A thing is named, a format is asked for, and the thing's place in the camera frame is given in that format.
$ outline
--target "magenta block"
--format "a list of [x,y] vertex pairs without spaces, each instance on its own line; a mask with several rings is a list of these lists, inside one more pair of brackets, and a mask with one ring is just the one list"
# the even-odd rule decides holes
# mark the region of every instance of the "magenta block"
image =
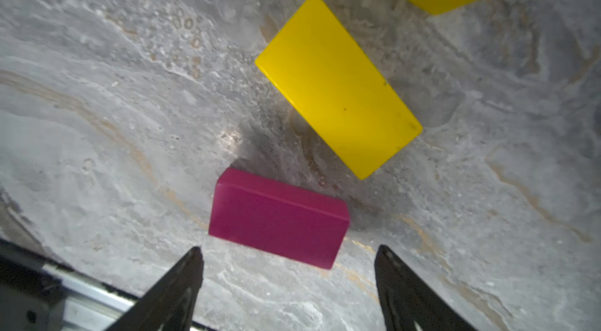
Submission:
[[208,234],[330,269],[348,228],[344,201],[228,168]]

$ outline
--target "stone surface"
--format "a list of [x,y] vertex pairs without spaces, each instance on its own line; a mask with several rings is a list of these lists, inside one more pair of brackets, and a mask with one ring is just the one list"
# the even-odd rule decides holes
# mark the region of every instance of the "stone surface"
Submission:
[[[254,66],[304,0],[0,0],[2,235],[195,319],[381,330],[390,245],[480,330],[601,322],[601,0],[325,0],[425,131],[357,180]],[[207,235],[229,165],[349,204],[333,270]]]

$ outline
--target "marble floor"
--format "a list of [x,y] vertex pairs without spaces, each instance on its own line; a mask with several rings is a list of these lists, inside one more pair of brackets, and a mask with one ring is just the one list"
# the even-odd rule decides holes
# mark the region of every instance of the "marble floor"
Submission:
[[[358,180],[255,67],[304,0],[0,0],[0,230],[195,320],[383,330],[387,244],[481,331],[601,323],[601,0],[324,0],[424,125]],[[207,235],[233,165],[348,203],[331,271]]]

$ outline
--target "pink rectangular block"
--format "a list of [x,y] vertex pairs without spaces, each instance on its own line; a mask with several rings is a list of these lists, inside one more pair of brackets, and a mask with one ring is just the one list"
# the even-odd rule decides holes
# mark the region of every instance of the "pink rectangular block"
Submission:
[[349,222],[342,200],[228,168],[208,234],[330,269]]

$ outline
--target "dark stain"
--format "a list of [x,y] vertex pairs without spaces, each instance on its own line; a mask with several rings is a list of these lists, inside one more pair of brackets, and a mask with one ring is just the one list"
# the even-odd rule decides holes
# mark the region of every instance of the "dark stain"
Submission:
[[601,102],[597,105],[593,114],[593,127],[595,134],[601,137]]
[[269,14],[265,14],[263,17],[263,24],[261,25],[260,29],[265,42],[268,44],[278,33],[278,26],[275,24],[273,18]]
[[519,68],[518,73],[537,74],[540,29],[530,18],[522,0],[489,0],[489,19],[500,45],[503,65]]
[[174,16],[171,22],[173,24],[173,27],[175,27],[177,30],[182,27],[182,20],[178,16]]
[[192,46],[192,48],[195,49],[200,48],[200,38],[198,36],[194,36],[194,38],[190,42],[190,45]]
[[499,212],[497,212],[495,209],[490,209],[487,213],[486,213],[486,220],[490,220],[492,217],[494,216],[498,216]]
[[302,149],[302,154],[305,157],[307,165],[309,165],[309,169],[317,175],[317,183],[319,186],[324,187],[327,185],[326,176],[319,168],[319,165],[315,161],[315,155],[313,154],[313,146],[314,142],[317,140],[317,133],[311,128],[311,126],[308,125],[305,127],[305,129],[295,126],[295,122],[293,121],[293,113],[296,113],[296,111],[291,110],[290,112],[290,128],[300,139],[300,148]]
[[47,251],[34,235],[29,233],[27,226],[33,226],[33,224],[22,213],[19,204],[0,185],[0,228],[8,240],[40,255],[62,262],[63,260]]
[[192,76],[192,78],[194,79],[200,79],[200,70],[197,67],[192,67],[190,69],[190,75]]
[[115,17],[113,17],[111,14],[106,13],[105,14],[105,19],[115,23],[119,28],[121,28],[121,31],[123,31],[126,34],[131,34],[131,35],[137,35],[138,31],[133,29],[133,28],[128,28],[125,26],[125,22],[124,19],[117,19]]
[[194,25],[194,22],[192,21],[192,19],[191,19],[191,18],[187,18],[187,19],[184,21],[184,28],[185,28],[186,30],[191,30],[193,25]]

